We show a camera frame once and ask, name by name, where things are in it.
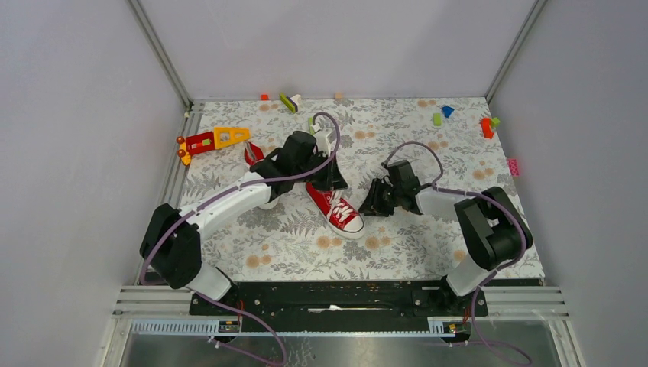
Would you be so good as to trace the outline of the red sneaker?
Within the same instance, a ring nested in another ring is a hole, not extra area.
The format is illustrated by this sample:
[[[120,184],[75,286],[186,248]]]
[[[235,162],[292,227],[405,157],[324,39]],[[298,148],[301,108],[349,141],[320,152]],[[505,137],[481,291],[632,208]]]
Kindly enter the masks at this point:
[[[339,193],[317,190],[311,183],[307,183],[305,189],[336,234],[346,239],[360,239],[365,234],[365,221],[361,214]]]
[[[246,141],[244,147],[244,159],[249,167],[264,160],[264,152],[257,145],[252,144],[250,141]]]

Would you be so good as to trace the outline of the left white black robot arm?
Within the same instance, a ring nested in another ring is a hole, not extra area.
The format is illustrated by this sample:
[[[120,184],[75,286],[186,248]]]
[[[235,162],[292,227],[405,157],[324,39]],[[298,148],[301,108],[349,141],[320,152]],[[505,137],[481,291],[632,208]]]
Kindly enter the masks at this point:
[[[161,204],[140,247],[143,268],[153,268],[173,289],[187,288],[208,298],[215,312],[230,313],[237,304],[232,280],[203,263],[203,241],[228,221],[291,191],[296,183],[330,184],[338,149],[334,144],[325,153],[314,136],[297,131],[207,200],[183,209]]]

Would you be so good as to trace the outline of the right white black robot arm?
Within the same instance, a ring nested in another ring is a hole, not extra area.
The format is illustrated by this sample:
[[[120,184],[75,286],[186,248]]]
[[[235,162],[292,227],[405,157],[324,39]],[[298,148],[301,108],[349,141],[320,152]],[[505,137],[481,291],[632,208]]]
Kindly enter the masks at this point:
[[[443,278],[439,307],[456,315],[468,306],[468,294],[533,246],[533,236],[500,187],[482,192],[446,189],[421,183],[408,161],[387,166],[387,176],[371,182],[359,212],[392,216],[397,208],[419,216],[456,221],[468,254]]]

